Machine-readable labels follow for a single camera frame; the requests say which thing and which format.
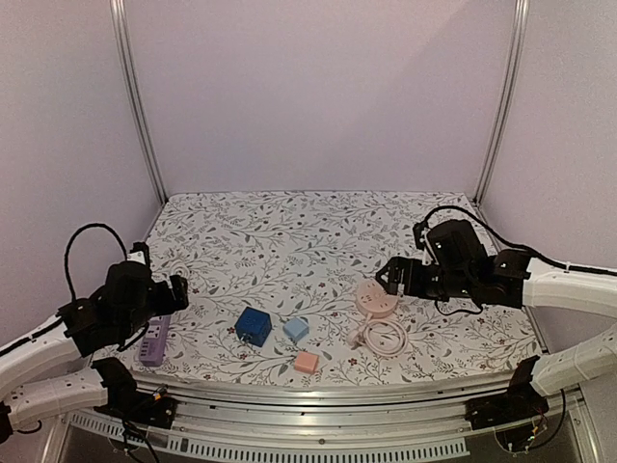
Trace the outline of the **blue cube socket adapter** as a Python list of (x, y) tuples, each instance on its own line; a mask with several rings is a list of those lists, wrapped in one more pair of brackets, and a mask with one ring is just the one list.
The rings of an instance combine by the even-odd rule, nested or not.
[(242, 342), (262, 347), (272, 330), (270, 314), (246, 307), (236, 320), (234, 329)]

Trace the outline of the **light blue plug adapter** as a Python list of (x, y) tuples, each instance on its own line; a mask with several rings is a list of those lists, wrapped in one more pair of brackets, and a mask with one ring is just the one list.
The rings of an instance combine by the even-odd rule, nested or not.
[(288, 320), (282, 329), (293, 342), (298, 342), (309, 333), (309, 325), (302, 318)]

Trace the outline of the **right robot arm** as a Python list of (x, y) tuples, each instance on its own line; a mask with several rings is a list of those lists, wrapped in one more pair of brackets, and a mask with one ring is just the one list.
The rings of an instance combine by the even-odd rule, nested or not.
[[(543, 256), (509, 244), (490, 254), (468, 220), (414, 227), (419, 259), (393, 257), (375, 279), (388, 294), (448, 302), (468, 299), (479, 310), (558, 309), (610, 319), (616, 317), (616, 272)], [(552, 354), (534, 356), (516, 367), (498, 412), (519, 420), (546, 397), (616, 370), (616, 328)]]

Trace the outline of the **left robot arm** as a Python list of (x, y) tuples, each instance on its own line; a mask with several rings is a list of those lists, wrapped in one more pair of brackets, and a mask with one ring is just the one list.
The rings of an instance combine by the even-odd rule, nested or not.
[(108, 346), (125, 349), (149, 321), (188, 307), (188, 282), (172, 275), (156, 282), (137, 261), (112, 265), (103, 286), (62, 306), (40, 327), (1, 349), (1, 438), (71, 410), (98, 408), (121, 419), (136, 418), (162, 395), (147, 395), (117, 358), (105, 358), (72, 375), (42, 379), (64, 363)]

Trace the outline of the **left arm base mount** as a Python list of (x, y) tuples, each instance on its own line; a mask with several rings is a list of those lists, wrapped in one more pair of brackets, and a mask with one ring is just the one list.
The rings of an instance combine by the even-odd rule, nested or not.
[(107, 391), (107, 402), (95, 406), (98, 413), (129, 422), (170, 429), (178, 400), (167, 394), (165, 386), (153, 393), (140, 392), (137, 382), (124, 364), (116, 358), (94, 361), (95, 369)]

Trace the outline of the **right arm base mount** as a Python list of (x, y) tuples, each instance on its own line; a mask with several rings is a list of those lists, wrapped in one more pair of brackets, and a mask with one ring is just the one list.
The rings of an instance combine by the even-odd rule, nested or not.
[(539, 360), (535, 355), (520, 362), (503, 393), (465, 402), (464, 418), (473, 430), (526, 420), (549, 411), (547, 399), (531, 386), (532, 370)]

